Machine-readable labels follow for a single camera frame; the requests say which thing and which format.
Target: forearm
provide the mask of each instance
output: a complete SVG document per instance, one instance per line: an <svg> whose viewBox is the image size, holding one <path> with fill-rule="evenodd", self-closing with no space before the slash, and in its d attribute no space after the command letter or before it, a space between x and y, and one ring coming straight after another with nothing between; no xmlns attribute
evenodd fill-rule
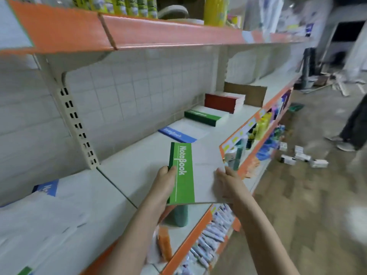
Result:
<svg viewBox="0 0 367 275"><path fill-rule="evenodd" d="M252 197L238 205L251 256L259 275L299 275L268 218Z"/></svg>
<svg viewBox="0 0 367 275"><path fill-rule="evenodd" d="M126 227L101 275L139 275L164 204L146 198Z"/></svg>

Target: hand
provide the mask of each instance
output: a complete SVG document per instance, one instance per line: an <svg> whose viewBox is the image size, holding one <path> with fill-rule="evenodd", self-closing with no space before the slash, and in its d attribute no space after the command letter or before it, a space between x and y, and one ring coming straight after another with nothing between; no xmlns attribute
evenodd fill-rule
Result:
<svg viewBox="0 0 367 275"><path fill-rule="evenodd" d="M237 172L230 167L225 167L226 172L217 169L217 177L222 183L224 196L233 202L231 206L233 212L238 216L239 211L243 208L243 203L252 200L252 195L243 183Z"/></svg>
<svg viewBox="0 0 367 275"><path fill-rule="evenodd" d="M147 198L151 198L164 209L167 199L171 195L173 187L175 186L176 174L176 166L172 166L170 170L168 170L167 166L160 168L156 178L154 179L152 187L149 190Z"/></svg>

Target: small white box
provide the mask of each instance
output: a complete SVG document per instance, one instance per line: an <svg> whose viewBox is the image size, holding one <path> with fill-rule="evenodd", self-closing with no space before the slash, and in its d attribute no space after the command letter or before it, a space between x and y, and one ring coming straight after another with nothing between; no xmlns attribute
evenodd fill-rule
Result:
<svg viewBox="0 0 367 275"><path fill-rule="evenodd" d="M287 145L287 143L285 143L285 142L280 142L280 144L279 144L279 150L280 150L280 151L287 151L287 149L288 149L288 145Z"/></svg>
<svg viewBox="0 0 367 275"><path fill-rule="evenodd" d="M280 157L280 161L282 163L292 165L292 166L296 165L296 162L297 162L296 158L290 157L290 156L287 156L287 155L284 155L284 154Z"/></svg>
<svg viewBox="0 0 367 275"><path fill-rule="evenodd" d="M295 153L303 153L303 147L300 146L294 146L294 152Z"/></svg>
<svg viewBox="0 0 367 275"><path fill-rule="evenodd" d="M310 161L311 168L327 168L329 162L323 159L316 159Z"/></svg>
<svg viewBox="0 0 367 275"><path fill-rule="evenodd" d="M302 160L305 162L309 162L311 160L311 156L304 154L304 153L300 153L300 152L296 152L296 155L294 156L294 158L298 159L298 160Z"/></svg>

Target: right hand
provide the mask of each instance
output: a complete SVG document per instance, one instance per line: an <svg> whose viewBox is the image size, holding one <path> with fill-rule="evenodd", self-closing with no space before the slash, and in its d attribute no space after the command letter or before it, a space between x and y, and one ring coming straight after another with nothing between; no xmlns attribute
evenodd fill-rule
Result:
<svg viewBox="0 0 367 275"><path fill-rule="evenodd" d="M247 203L252 200L252 195L243 183L237 172L230 167L225 167L226 172L222 172L217 169L217 177L222 183L224 195L233 202L231 206L235 215L238 215L238 211L242 208L243 203Z"/></svg>

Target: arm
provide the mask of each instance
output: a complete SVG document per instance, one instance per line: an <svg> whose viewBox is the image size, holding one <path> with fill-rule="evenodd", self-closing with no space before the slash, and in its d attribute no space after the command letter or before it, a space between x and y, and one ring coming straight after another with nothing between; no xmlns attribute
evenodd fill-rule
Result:
<svg viewBox="0 0 367 275"><path fill-rule="evenodd" d="M259 275L299 275L276 231L262 212L237 172L226 167L217 170L232 210L245 231L248 247Z"/></svg>
<svg viewBox="0 0 367 275"><path fill-rule="evenodd" d="M127 225L101 275L139 275L152 242L154 229L170 196L177 169L159 169L153 185Z"/></svg>

